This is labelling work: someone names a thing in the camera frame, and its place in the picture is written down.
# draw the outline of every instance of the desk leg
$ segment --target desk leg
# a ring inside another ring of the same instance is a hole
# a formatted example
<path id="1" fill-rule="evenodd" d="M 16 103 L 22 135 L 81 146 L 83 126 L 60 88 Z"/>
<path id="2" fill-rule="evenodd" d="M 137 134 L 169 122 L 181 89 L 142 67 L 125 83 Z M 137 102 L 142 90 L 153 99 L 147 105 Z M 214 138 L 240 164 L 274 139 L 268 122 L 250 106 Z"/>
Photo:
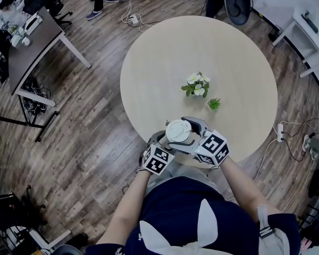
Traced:
<path id="1" fill-rule="evenodd" d="M 27 97 L 29 99 L 32 99 L 32 100 L 40 102 L 40 103 L 44 103 L 47 106 L 51 106 L 51 107 L 55 106 L 55 101 L 49 100 L 47 98 L 44 98 L 44 97 L 41 97 L 38 95 L 35 95 L 34 93 L 25 91 L 23 89 L 17 90 L 16 93 L 20 96 Z"/>
<path id="2" fill-rule="evenodd" d="M 306 57 L 304 60 L 303 60 L 303 63 L 311 60 L 312 58 L 316 57 L 317 55 L 319 55 L 319 51 L 316 51 L 314 54 L 311 54 L 311 56 L 309 57 Z"/>
<path id="3" fill-rule="evenodd" d="M 66 45 L 68 47 L 69 50 L 71 50 L 75 56 L 81 60 L 81 62 L 84 63 L 84 65 L 87 68 L 91 67 L 91 64 L 89 64 L 89 62 L 83 57 L 83 55 L 73 46 L 73 44 L 71 44 L 71 42 L 67 39 L 67 37 L 65 35 L 61 35 L 60 36 L 61 41 L 64 43 L 64 45 Z"/>
<path id="4" fill-rule="evenodd" d="M 272 43 L 273 46 L 277 45 L 278 42 L 282 40 L 284 36 L 296 25 L 296 22 L 293 20 L 288 27 L 277 37 L 277 39 Z"/>
<path id="5" fill-rule="evenodd" d="M 60 235 L 57 239 L 53 240 L 50 244 L 48 244 L 47 248 L 49 248 L 49 249 L 53 248 L 56 244 L 58 244 L 60 241 L 64 240 L 71 233 L 72 232 L 68 229 L 62 235 Z"/>
<path id="6" fill-rule="evenodd" d="M 305 72 L 299 74 L 299 76 L 300 76 L 301 78 L 303 78 L 303 77 L 307 76 L 308 74 L 311 74 L 312 72 L 316 71 L 317 69 L 319 69 L 319 64 L 318 64 L 317 66 L 312 67 L 312 68 L 306 70 Z"/>

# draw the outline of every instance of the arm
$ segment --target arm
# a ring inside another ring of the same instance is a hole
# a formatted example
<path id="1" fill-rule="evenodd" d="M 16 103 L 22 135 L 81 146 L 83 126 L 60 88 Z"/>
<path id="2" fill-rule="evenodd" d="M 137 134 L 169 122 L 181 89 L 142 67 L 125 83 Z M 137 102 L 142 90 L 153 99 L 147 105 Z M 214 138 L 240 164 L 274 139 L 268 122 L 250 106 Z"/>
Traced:
<path id="1" fill-rule="evenodd" d="M 254 181 L 248 177 L 230 157 L 227 157 L 220 167 L 239 206 L 244 209 L 255 222 L 259 221 L 257 216 L 258 205 L 266 205 L 268 215 L 281 213 L 267 201 L 254 184 Z"/>
<path id="2" fill-rule="evenodd" d="M 119 202 L 107 230 L 97 244 L 125 245 L 131 231 L 138 223 L 150 176 L 151 172 L 149 171 L 138 172 Z"/>
<path id="3" fill-rule="evenodd" d="M 17 11 L 20 10 L 20 8 L 18 8 L 18 6 L 21 4 L 22 1 L 23 1 L 23 0 L 16 0 L 16 1 L 14 2 L 14 5 L 15 5 L 15 7 L 17 8 L 17 9 L 16 9 Z"/>

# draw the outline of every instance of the white cup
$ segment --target white cup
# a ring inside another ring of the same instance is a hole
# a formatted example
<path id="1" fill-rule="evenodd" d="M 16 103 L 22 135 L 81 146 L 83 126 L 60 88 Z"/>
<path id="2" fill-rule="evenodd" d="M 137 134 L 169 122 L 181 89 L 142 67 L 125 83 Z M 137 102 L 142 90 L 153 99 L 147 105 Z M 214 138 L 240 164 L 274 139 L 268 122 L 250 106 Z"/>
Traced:
<path id="1" fill-rule="evenodd" d="M 21 42 L 23 45 L 26 45 L 26 46 L 29 46 L 31 43 L 30 39 L 27 37 L 24 37 Z"/>

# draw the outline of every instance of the white flower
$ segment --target white flower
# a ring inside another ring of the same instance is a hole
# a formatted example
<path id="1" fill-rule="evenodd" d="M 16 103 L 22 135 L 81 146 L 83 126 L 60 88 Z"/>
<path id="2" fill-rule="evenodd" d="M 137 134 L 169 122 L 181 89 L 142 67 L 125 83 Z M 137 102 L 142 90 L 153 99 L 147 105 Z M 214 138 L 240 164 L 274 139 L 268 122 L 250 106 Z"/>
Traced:
<path id="1" fill-rule="evenodd" d="M 195 86 L 194 94 L 196 94 L 197 96 L 202 96 L 204 94 L 204 89 L 202 88 L 201 84 L 197 84 Z"/>
<path id="2" fill-rule="evenodd" d="M 187 82 L 189 84 L 194 84 L 196 81 L 201 80 L 201 76 L 199 73 L 194 73 L 190 77 L 187 78 Z"/>
<path id="3" fill-rule="evenodd" d="M 210 82 L 211 79 L 208 78 L 207 76 L 203 75 L 203 76 L 201 76 L 200 80 L 203 80 L 205 82 Z"/>

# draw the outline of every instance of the black bag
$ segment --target black bag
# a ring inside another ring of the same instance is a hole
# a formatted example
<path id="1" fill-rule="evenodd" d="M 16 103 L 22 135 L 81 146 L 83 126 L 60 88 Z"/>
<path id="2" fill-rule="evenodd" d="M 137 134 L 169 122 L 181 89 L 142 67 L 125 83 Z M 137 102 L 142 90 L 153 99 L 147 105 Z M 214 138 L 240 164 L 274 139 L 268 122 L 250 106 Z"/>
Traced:
<path id="1" fill-rule="evenodd" d="M 46 1 L 47 0 L 24 0 L 25 6 L 22 10 L 33 15 L 45 5 Z"/>

